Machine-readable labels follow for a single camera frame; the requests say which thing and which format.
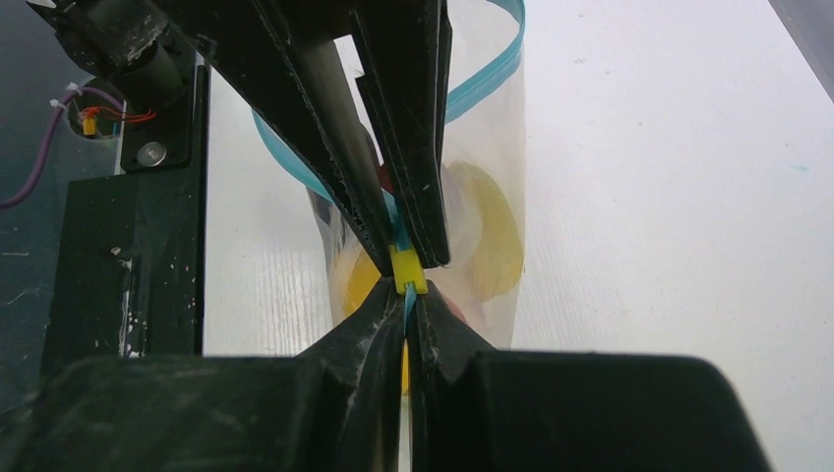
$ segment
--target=transparent plastic bag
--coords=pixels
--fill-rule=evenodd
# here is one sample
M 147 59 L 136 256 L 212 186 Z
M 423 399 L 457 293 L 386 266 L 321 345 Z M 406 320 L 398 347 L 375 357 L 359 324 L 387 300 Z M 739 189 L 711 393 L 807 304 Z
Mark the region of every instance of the transparent plastic bag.
M 509 347 L 524 263 L 524 5 L 448 0 L 448 14 L 451 92 L 441 179 L 451 263 L 426 275 L 459 318 L 493 345 Z M 356 50 L 349 37 L 336 46 L 360 119 L 371 130 L 352 80 L 363 74 Z M 380 274 L 321 183 L 257 115 L 256 125 L 275 159 L 310 189 L 337 325 L 359 308 Z M 383 165 L 384 186 L 385 174 Z

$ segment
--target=white table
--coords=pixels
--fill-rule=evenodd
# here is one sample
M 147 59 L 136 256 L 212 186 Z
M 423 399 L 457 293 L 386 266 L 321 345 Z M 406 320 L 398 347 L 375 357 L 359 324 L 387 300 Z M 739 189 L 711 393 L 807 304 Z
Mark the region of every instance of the white table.
M 767 1 L 530 0 L 525 61 L 513 346 L 707 359 L 777 469 L 834 470 L 834 105 Z M 293 354 L 330 328 L 319 234 L 211 100 L 206 352 Z

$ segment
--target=purple wire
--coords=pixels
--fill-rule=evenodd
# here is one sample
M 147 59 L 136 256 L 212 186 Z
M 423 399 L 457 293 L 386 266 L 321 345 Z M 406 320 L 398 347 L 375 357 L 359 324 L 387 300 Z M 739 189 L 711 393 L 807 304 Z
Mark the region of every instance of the purple wire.
M 101 98 L 104 98 L 109 101 L 110 104 L 115 106 L 116 109 L 122 108 L 122 103 L 106 91 L 92 87 L 79 87 L 79 90 L 83 93 L 92 93 L 93 95 L 98 95 Z M 70 90 L 59 100 L 59 102 L 66 106 L 77 95 L 79 95 L 77 91 Z M 55 111 L 52 112 L 52 117 L 49 119 L 49 124 L 46 125 L 46 133 L 43 134 L 43 139 L 40 141 L 40 149 L 37 151 L 37 158 L 34 160 L 34 167 L 31 169 L 29 179 L 27 179 L 26 183 L 23 187 L 21 187 L 21 190 L 18 191 L 17 194 L 7 200 L 0 200 L 0 209 L 7 209 L 18 205 L 34 190 L 35 185 L 37 185 L 37 181 L 40 179 L 40 174 L 43 173 L 43 167 L 46 166 L 46 157 L 49 155 L 49 147 L 52 146 L 52 138 L 55 136 L 55 130 L 58 129 L 58 123 L 61 121 L 61 115 L 63 113 L 63 108 L 60 106 L 55 107 Z

